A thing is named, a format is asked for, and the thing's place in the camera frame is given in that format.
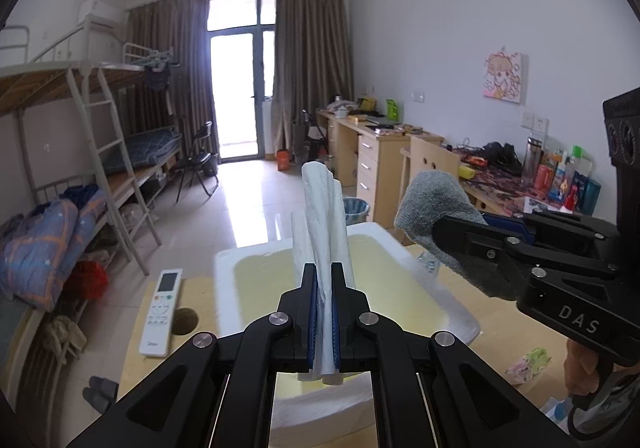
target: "curtain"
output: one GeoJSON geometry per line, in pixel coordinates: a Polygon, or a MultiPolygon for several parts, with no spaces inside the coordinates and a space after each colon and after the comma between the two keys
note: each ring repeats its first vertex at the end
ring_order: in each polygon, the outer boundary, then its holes
{"type": "MultiPolygon", "coordinates": [[[[127,21],[127,41],[174,51],[179,66],[171,67],[169,95],[186,151],[198,129],[215,118],[208,16],[209,0],[158,0],[132,9],[127,21]]],[[[174,124],[165,93],[154,92],[143,83],[127,93],[127,115],[133,133],[174,124]]],[[[210,151],[216,152],[216,139],[210,151]]]]}
{"type": "Polygon", "coordinates": [[[273,144],[292,148],[302,110],[353,99],[344,0],[276,0],[273,144]]]}

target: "bed ladder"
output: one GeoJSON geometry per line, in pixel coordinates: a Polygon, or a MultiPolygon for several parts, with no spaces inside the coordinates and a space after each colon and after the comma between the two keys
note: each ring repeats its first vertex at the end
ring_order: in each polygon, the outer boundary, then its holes
{"type": "Polygon", "coordinates": [[[104,101],[91,103],[90,101],[90,89],[89,89],[89,76],[91,74],[92,67],[87,63],[82,65],[80,70],[82,76],[82,94],[78,89],[78,85],[76,84],[76,78],[74,76],[74,72],[71,68],[66,71],[66,82],[68,83],[71,95],[73,96],[74,101],[76,102],[76,107],[78,108],[78,112],[80,113],[80,118],[82,119],[82,126],[84,126],[84,134],[86,136],[87,143],[89,145],[89,151],[91,152],[92,161],[94,163],[94,171],[95,171],[95,179],[97,185],[104,192],[106,197],[107,204],[107,212],[111,221],[111,224],[114,226],[114,230],[116,236],[118,238],[118,242],[120,243],[120,247],[122,248],[127,260],[130,262],[132,260],[132,255],[136,259],[136,262],[140,266],[142,272],[146,275],[149,274],[149,269],[145,263],[145,261],[140,256],[140,252],[136,249],[136,246],[133,242],[133,237],[140,229],[140,226],[146,222],[146,225],[149,227],[151,234],[154,236],[156,240],[156,244],[158,246],[162,245],[162,240],[160,239],[160,235],[158,235],[158,231],[154,226],[153,219],[151,216],[151,212],[149,208],[146,206],[145,199],[140,192],[140,185],[138,184],[138,180],[136,178],[136,174],[133,170],[133,166],[131,165],[131,160],[129,158],[129,151],[127,150],[127,145],[125,144],[124,135],[122,133],[122,127],[120,126],[120,118],[118,116],[118,109],[116,107],[116,103],[113,99],[113,95],[111,94],[111,89],[107,83],[107,79],[104,76],[104,72],[102,68],[98,68],[97,70],[97,78],[100,83],[100,88],[102,89],[102,94],[104,95],[104,101]],[[91,115],[90,111],[92,108],[100,107],[103,105],[109,105],[111,121],[113,122],[113,128],[115,131],[116,139],[100,148],[95,144],[94,138],[94,130],[91,123],[91,115]],[[121,186],[123,189],[127,189],[129,186],[133,186],[134,193],[136,195],[136,199],[138,200],[138,204],[140,205],[140,209],[142,209],[142,217],[140,220],[132,227],[130,231],[127,230],[124,221],[122,220],[122,216],[120,215],[120,211],[116,204],[116,201],[113,198],[113,194],[111,193],[111,189],[109,187],[109,181],[107,180],[107,176],[104,173],[104,167],[102,166],[102,160],[100,159],[100,154],[109,150],[110,148],[114,148],[116,146],[120,147],[120,153],[122,154],[122,160],[127,170],[127,179],[125,184],[121,186]]]}

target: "anime painting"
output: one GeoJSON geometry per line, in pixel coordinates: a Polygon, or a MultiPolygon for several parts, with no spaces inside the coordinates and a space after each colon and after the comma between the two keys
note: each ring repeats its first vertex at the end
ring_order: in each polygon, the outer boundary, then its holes
{"type": "Polygon", "coordinates": [[[522,95],[522,56],[500,52],[484,62],[484,92],[487,98],[520,103],[522,95]]]}

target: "wall outlet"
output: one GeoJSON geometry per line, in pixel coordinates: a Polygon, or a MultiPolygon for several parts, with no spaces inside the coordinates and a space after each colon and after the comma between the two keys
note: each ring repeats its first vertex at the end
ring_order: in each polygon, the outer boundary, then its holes
{"type": "Polygon", "coordinates": [[[546,129],[549,126],[549,120],[547,118],[539,118],[536,117],[533,122],[533,130],[535,132],[539,132],[540,134],[546,135],[546,129]]]}
{"type": "Polygon", "coordinates": [[[532,112],[523,112],[522,122],[520,123],[520,126],[523,126],[524,128],[533,128],[533,123],[535,119],[536,117],[532,112]]]}

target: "gray towel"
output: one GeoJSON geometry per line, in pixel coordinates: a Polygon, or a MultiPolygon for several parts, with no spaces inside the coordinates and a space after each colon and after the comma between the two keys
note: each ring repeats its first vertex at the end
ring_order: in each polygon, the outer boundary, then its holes
{"type": "Polygon", "coordinates": [[[409,184],[394,224],[485,295],[516,300],[516,289],[496,271],[495,264],[466,254],[454,258],[436,246],[431,231],[433,225],[445,216],[486,225],[451,174],[427,170],[420,172],[409,184]]]}

